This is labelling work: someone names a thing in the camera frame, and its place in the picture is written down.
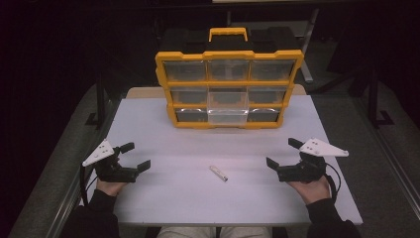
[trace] pants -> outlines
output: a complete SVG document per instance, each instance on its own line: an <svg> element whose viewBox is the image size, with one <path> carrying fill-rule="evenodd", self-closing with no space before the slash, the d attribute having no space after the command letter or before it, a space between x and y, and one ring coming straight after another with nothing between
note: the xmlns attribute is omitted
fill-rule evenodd
<svg viewBox="0 0 420 238"><path fill-rule="evenodd" d="M215 238L216 227L163 227L157 238ZM221 238L271 238L269 227L222 227Z"/></svg>

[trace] plastic drawer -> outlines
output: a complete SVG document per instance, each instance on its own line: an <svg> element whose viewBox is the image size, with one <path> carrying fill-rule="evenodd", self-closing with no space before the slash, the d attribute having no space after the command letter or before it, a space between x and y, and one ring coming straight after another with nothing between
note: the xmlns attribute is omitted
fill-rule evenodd
<svg viewBox="0 0 420 238"><path fill-rule="evenodd" d="M167 81L204 81L206 67L203 60L164 61Z"/></svg>
<svg viewBox="0 0 420 238"><path fill-rule="evenodd" d="M249 61L245 59L213 59L208 61L210 80L247 80Z"/></svg>
<svg viewBox="0 0 420 238"><path fill-rule="evenodd" d="M249 111L248 93L245 87L213 87L207 96L209 124L243 126Z"/></svg>
<svg viewBox="0 0 420 238"><path fill-rule="evenodd" d="M205 108L177 108L175 114L178 122L207 122Z"/></svg>
<svg viewBox="0 0 420 238"><path fill-rule="evenodd" d="M207 107L219 109L243 108L248 105L246 87L209 87Z"/></svg>
<svg viewBox="0 0 420 238"><path fill-rule="evenodd" d="M251 80L288 80L294 59L252 60Z"/></svg>
<svg viewBox="0 0 420 238"><path fill-rule="evenodd" d="M197 104L207 102L207 87L172 87L170 94L174 103Z"/></svg>
<svg viewBox="0 0 420 238"><path fill-rule="evenodd" d="M286 89L285 86L250 86L248 95L251 103L281 103Z"/></svg>
<svg viewBox="0 0 420 238"><path fill-rule="evenodd" d="M276 122L281 108L251 108L248 122Z"/></svg>

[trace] white tabletop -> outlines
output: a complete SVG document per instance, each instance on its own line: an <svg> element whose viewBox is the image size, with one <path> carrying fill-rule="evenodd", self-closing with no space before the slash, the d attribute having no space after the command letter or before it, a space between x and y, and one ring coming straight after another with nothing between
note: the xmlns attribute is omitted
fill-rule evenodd
<svg viewBox="0 0 420 238"><path fill-rule="evenodd" d="M328 142L310 96L293 95L278 129L209 130L174 128L164 98L123 99L108 134L112 146L134 142L120 155L123 167L151 160L152 167L126 186L115 205L120 222L144 225L290 225L309 222L297 192L278 181L266 166L270 157L281 166L299 162L289 137ZM333 157L327 163L341 173ZM229 179L210 170L216 166ZM337 176L327 170L336 183ZM336 207L343 219L362 219L342 177ZM93 188L88 190L89 197Z"/></svg>

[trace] black sleeve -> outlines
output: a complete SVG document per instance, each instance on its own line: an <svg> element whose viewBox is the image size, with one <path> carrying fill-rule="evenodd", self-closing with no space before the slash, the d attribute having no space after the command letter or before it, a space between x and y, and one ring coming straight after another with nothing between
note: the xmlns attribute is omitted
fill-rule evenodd
<svg viewBox="0 0 420 238"><path fill-rule="evenodd" d="M331 198L322 199L306 206L312 221L307 238L361 238L352 221L343 221Z"/></svg>
<svg viewBox="0 0 420 238"><path fill-rule="evenodd" d="M113 213L116 198L95 189L89 207L78 206L70 213L60 237L119 237L118 218Z"/></svg>

